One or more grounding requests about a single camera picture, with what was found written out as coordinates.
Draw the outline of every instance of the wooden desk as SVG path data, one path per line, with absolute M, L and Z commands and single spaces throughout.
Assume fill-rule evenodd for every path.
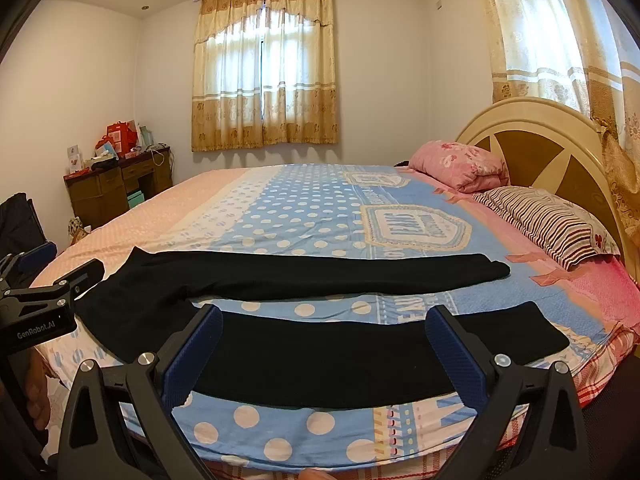
M 123 158 L 110 170 L 65 176 L 74 214 L 92 228 L 105 225 L 129 210 L 127 194 L 139 189 L 145 200 L 169 189 L 172 183 L 169 148 Z

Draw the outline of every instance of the wooden headboard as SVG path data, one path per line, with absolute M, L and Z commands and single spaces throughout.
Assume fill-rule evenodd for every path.
M 592 213 L 616 240 L 631 276 L 640 277 L 640 253 L 616 211 L 593 121 L 554 101 L 515 97 L 477 115 L 457 140 L 503 158 L 513 186 L 546 189 Z

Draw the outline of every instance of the floral curtain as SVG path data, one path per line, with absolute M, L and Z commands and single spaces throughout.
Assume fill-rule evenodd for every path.
M 606 0 L 483 0 L 494 102 L 532 95 L 600 125 L 605 174 L 640 246 L 640 50 Z
M 194 152 L 338 141 L 333 0 L 203 0 Z
M 266 22 L 265 143 L 337 142 L 333 0 L 266 0 Z
M 260 10 L 264 0 L 202 0 L 191 106 L 194 152 L 258 148 Z

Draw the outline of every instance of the human hand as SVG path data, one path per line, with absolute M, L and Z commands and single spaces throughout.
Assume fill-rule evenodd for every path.
M 319 469 L 303 469 L 298 475 L 298 480 L 335 480 L 334 477 L 329 475 L 329 473 L 325 473 L 324 471 L 320 471 Z
M 24 378 L 24 393 L 27 396 L 27 411 L 33 418 L 37 430 L 44 430 L 51 416 L 51 405 L 47 395 L 47 375 L 42 356 L 31 349 L 29 369 Z

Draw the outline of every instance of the screw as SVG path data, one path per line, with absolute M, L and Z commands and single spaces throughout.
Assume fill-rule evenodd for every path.
M 154 361 L 155 357 L 156 356 L 153 355 L 151 352 L 145 352 L 143 354 L 140 354 L 140 356 L 138 357 L 138 362 L 141 365 L 146 366 L 151 364 Z
M 501 366 L 502 368 L 511 366 L 511 358 L 505 354 L 496 354 L 494 357 L 494 361 L 498 366 Z
M 92 370 L 94 368 L 94 360 L 93 359 L 87 359 L 85 361 L 82 361 L 82 364 L 80 365 L 80 369 L 83 372 L 88 372 L 89 370 Z
M 556 372 L 558 372 L 559 374 L 565 374 L 569 371 L 569 367 L 566 365 L 564 361 L 556 361 L 554 363 L 554 368 L 556 369 Z

